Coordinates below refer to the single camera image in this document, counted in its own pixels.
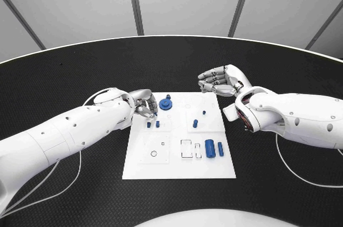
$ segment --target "small blue piece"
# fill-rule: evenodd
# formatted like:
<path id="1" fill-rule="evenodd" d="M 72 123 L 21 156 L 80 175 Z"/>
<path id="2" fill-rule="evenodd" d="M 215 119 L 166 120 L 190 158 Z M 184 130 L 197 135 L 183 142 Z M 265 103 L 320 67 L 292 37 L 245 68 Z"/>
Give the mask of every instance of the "small blue piece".
<path id="1" fill-rule="evenodd" d="M 219 150 L 219 156 L 223 156 L 223 146 L 222 146 L 222 142 L 217 142 L 217 150 Z"/>
<path id="2" fill-rule="evenodd" d="M 206 140 L 204 140 L 204 149 L 206 149 L 206 157 L 207 157 L 207 158 L 216 157 L 213 139 L 206 139 Z"/>
<path id="3" fill-rule="evenodd" d="M 161 99 L 161 101 L 160 101 L 160 108 L 161 108 L 161 110 L 167 111 L 171 108 L 171 106 L 173 106 L 171 100 L 167 99 L 167 98 Z"/>
<path id="4" fill-rule="evenodd" d="M 197 120 L 194 119 L 194 122 L 193 122 L 193 128 L 197 127 Z"/>

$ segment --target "textured black surface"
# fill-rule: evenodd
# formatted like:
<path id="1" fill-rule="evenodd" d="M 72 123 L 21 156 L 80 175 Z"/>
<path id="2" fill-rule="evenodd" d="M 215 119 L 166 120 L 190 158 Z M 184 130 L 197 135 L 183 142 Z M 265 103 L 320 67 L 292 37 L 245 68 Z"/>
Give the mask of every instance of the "textured black surface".
<path id="1" fill-rule="evenodd" d="M 197 74 L 233 64 L 252 85 L 276 93 L 343 98 L 343 63 L 285 47 L 206 37 L 138 37 L 59 48 L 0 64 L 0 139 L 78 107 L 96 91 L 150 88 L 197 92 Z M 217 97 L 223 108 L 233 98 Z M 236 179 L 121 180 L 129 128 L 112 132 L 83 152 L 70 189 L 19 211 L 3 226 L 121 226 L 174 212 L 222 208 L 255 212 L 300 226 L 343 226 L 343 190 L 304 183 L 281 163 L 275 136 L 225 128 Z M 336 150 L 279 139 L 289 167 L 308 180 L 343 185 L 343 156 Z M 57 193 L 78 172 L 79 155 L 60 161 L 24 204 Z M 39 183 L 44 170 L 14 200 Z"/>

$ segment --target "screw hole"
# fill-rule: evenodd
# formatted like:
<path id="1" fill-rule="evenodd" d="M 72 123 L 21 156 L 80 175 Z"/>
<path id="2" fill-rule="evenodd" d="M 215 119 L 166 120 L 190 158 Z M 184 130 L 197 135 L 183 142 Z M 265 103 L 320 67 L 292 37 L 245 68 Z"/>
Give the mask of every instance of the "screw hole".
<path id="1" fill-rule="evenodd" d="M 328 124 L 327 125 L 327 131 L 330 132 L 333 130 L 333 128 L 334 128 L 333 124 Z"/>
<path id="2" fill-rule="evenodd" d="M 298 126 L 298 123 L 300 123 L 300 118 L 295 118 L 295 121 L 294 121 L 294 123 L 295 123 L 295 126 Z"/>

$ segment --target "white robotic arm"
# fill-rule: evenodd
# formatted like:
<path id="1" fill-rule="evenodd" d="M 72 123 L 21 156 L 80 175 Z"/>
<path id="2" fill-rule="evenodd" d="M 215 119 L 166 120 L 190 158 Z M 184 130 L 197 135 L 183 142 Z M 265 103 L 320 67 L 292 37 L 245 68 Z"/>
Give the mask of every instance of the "white robotic arm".
<path id="1" fill-rule="evenodd" d="M 132 114 L 154 118 L 157 103 L 148 89 L 99 94 L 92 106 L 62 113 L 0 141 L 0 214 L 20 187 L 57 160 L 89 147 L 112 130 L 131 125 Z"/>
<path id="2" fill-rule="evenodd" d="M 251 132 L 272 131 L 302 144 L 343 149 L 343 100 L 318 95 L 275 94 L 264 87 L 252 87 L 233 66 L 217 67 L 199 75 L 203 92 L 236 96 L 223 108 L 229 121 L 238 118 Z"/>

